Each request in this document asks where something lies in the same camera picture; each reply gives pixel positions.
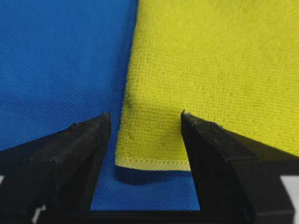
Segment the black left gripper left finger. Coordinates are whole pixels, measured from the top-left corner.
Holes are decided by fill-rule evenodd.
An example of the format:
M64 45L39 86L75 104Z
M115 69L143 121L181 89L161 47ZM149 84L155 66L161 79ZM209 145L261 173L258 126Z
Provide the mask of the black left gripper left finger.
M35 224L42 210L89 211L110 135L103 113L1 151L1 223Z

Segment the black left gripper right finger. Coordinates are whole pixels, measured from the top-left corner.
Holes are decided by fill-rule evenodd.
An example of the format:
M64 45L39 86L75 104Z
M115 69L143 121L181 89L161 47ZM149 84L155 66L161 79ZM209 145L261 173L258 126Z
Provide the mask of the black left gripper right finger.
M296 224L299 158L181 113L199 224Z

